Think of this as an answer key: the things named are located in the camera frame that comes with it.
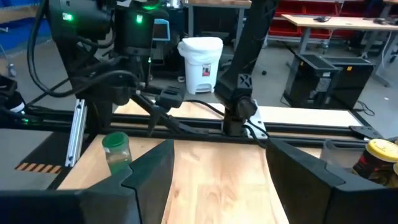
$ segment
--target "blue wall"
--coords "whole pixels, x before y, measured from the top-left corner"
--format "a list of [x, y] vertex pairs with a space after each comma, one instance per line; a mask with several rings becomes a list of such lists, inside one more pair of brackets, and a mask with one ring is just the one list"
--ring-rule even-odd
[[[18, 6], [38, 3], [39, 0], [0, 0], [0, 7], [4, 6]], [[0, 44], [4, 49], [9, 50], [27, 42], [30, 30], [33, 27], [34, 19], [22, 19], [13, 21], [7, 24], [0, 24], [0, 27], [9, 28], [8, 33], [0, 33]], [[40, 25], [39, 36], [48, 36], [50, 38], [50, 27], [46, 20], [43, 20]]]

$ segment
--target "jar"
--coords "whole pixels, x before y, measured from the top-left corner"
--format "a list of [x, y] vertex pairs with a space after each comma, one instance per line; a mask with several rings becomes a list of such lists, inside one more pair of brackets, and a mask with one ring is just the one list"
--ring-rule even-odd
[[387, 185], [394, 173], [393, 165], [398, 162], [398, 146], [383, 139], [372, 139], [366, 145], [353, 173], [373, 181]]
[[105, 136], [102, 146], [111, 174], [117, 173], [132, 162], [129, 136], [126, 133], [115, 132]]
[[392, 169], [394, 170], [394, 173], [391, 175], [388, 187], [398, 188], [398, 163], [394, 164]]

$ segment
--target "white trash can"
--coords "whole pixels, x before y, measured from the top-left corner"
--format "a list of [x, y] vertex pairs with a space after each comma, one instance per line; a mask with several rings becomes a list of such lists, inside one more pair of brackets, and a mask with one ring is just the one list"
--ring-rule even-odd
[[185, 83], [191, 94], [214, 92], [223, 41], [218, 37], [184, 38], [178, 44], [185, 58]]

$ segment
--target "black computer case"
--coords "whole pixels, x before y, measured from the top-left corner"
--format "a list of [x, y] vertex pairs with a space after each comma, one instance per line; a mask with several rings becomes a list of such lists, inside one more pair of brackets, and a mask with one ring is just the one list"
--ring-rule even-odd
[[297, 54], [291, 65], [284, 98], [292, 107], [327, 108], [340, 70], [315, 54]]
[[325, 57], [324, 59], [341, 70], [327, 108], [352, 110], [372, 74], [374, 64], [356, 57]]

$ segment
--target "workshop background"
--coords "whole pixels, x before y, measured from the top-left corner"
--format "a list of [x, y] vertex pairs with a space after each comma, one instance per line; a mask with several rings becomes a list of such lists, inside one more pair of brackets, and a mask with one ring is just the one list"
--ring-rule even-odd
[[[39, 0], [0, 0], [0, 44], [6, 51], [9, 62], [3, 53], [0, 53], [0, 74], [8, 75], [7, 65], [12, 63], [16, 72], [15, 79], [18, 89], [26, 101], [39, 96], [42, 92], [30, 79], [27, 60], [26, 42], [32, 27], [35, 7]], [[276, 40], [286, 40], [295, 49], [294, 42], [299, 41], [302, 30], [280, 18], [286, 14], [319, 14], [324, 16], [373, 16], [377, 17], [384, 5], [381, 1], [347, 1], [335, 2], [329, 0], [308, 1], [281, 1], [275, 19], [269, 31], [264, 47], [259, 54], [257, 64], [252, 73], [254, 93], [253, 98], [261, 106], [281, 106], [280, 98], [284, 92], [289, 74], [286, 62], [293, 59], [292, 53], [284, 44]], [[398, 7], [393, 7], [391, 14], [398, 14]], [[236, 9], [221, 9], [210, 7], [195, 8], [195, 33], [218, 33], [227, 37], [236, 29]], [[67, 77], [55, 44], [51, 41], [49, 25], [42, 22], [39, 40], [35, 50], [36, 68], [40, 78], [47, 86], [54, 86]], [[326, 53], [327, 56], [355, 57], [358, 56], [356, 48], [361, 48], [363, 32], [336, 30], [317, 30], [314, 39], [331, 39], [328, 45], [323, 41], [309, 46], [309, 52]], [[382, 43], [376, 44], [369, 54], [369, 60], [374, 60], [382, 49]], [[385, 77], [390, 81], [391, 87], [386, 88], [370, 78], [364, 87], [359, 100], [374, 111], [374, 116], [359, 112], [360, 116], [376, 128], [385, 138], [398, 135], [398, 65], [386, 59]], [[154, 77], [152, 84], [158, 86], [184, 85], [177, 82], [176, 78]], [[69, 83], [58, 90], [70, 89]], [[199, 99], [209, 103], [217, 103], [211, 93], [189, 95], [188, 99]], [[75, 98], [45, 97], [37, 104], [58, 110], [72, 110]], [[0, 129], [0, 189], [45, 189], [53, 181], [54, 174], [39, 174], [14, 170], [16, 165], [37, 147], [50, 133], [42, 131], [21, 131]]]

